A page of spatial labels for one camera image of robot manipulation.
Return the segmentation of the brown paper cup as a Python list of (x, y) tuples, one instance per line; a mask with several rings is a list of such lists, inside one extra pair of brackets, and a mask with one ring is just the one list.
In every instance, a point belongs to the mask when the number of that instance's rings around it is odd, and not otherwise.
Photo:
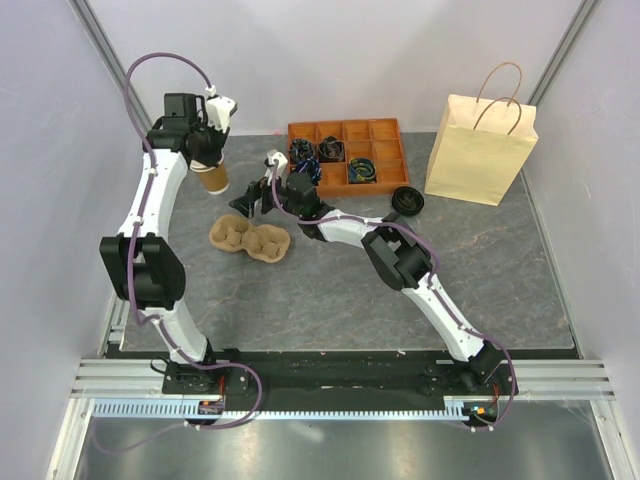
[(221, 159), (216, 166), (206, 166), (193, 160), (190, 164), (190, 170), (196, 174), (201, 185), (210, 195), (220, 195), (229, 188), (224, 159)]

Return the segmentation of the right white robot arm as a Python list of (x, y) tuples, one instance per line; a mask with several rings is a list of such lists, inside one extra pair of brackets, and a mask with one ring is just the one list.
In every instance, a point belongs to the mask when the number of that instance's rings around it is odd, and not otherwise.
[(263, 214), (276, 208), (311, 239), (363, 249), (383, 283), (407, 296), (430, 321), (465, 391), (504, 388), (513, 379), (503, 369), (504, 351), (466, 320), (437, 277), (434, 254), (398, 214), (370, 218), (343, 212), (321, 200), (301, 173), (286, 180), (267, 174), (250, 183), (229, 206), (247, 218), (254, 216), (256, 207)]

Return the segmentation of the kraft paper bag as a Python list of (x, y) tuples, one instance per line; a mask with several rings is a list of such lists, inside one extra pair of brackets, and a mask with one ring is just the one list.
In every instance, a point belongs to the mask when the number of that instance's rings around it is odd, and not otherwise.
[(501, 203), (539, 140), (537, 109), (516, 96), (448, 96), (428, 161), (426, 194)]

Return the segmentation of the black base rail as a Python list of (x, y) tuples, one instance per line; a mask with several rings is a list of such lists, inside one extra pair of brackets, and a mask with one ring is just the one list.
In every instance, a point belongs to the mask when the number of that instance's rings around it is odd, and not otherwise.
[(160, 371), (164, 394), (243, 395), (255, 389), (255, 371), (263, 393), (289, 400), (295, 393), (374, 390), (424, 395), (510, 397), (518, 393), (505, 355), (487, 345), (478, 358), (457, 361), (444, 351), (254, 351), (209, 353), (201, 370), (167, 360)]

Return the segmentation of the cardboard cup carrier tray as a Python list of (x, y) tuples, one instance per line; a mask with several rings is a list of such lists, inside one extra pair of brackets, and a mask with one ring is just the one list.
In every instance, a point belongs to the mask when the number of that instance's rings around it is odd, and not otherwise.
[(247, 218), (232, 214), (217, 219), (208, 237), (220, 250), (245, 251), (249, 257), (270, 264), (282, 260), (291, 245), (285, 229), (270, 224), (255, 226)]

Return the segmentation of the blue striped item in tray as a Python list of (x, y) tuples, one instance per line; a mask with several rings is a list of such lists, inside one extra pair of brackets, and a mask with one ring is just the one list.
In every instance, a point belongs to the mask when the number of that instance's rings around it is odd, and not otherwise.
[(293, 168), (293, 172), (307, 175), (314, 186), (318, 186), (322, 179), (321, 165), (313, 156), (299, 160)]

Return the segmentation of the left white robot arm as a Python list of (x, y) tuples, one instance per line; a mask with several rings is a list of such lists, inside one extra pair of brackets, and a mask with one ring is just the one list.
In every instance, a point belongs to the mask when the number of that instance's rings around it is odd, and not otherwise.
[(188, 365), (185, 382), (198, 393), (215, 389), (220, 371), (186, 305), (186, 272), (167, 236), (190, 165), (222, 167), (236, 109), (235, 101), (213, 87), (202, 95), (165, 95), (163, 116), (141, 135), (143, 167), (130, 211), (118, 233), (99, 244), (116, 296), (129, 303), (138, 325), (155, 328), (172, 362)]

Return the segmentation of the dark item in tray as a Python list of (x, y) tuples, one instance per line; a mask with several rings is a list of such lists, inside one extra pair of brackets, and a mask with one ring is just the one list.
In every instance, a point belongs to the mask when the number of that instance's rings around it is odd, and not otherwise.
[(315, 145), (305, 138), (294, 138), (289, 146), (290, 160), (293, 164), (308, 161), (316, 157)]

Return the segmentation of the blue yellow item in tray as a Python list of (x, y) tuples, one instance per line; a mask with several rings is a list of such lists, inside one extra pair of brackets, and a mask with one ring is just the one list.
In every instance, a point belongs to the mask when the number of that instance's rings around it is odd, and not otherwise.
[(375, 183), (377, 178), (375, 163), (366, 157), (354, 157), (348, 162), (347, 176), (350, 184)]

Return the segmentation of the black cup lid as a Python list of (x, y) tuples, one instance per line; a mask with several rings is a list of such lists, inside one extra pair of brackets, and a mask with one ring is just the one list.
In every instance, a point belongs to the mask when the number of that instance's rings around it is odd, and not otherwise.
[(391, 206), (399, 214), (404, 216), (416, 216), (424, 208), (423, 195), (413, 187), (401, 186), (397, 188), (391, 197)]

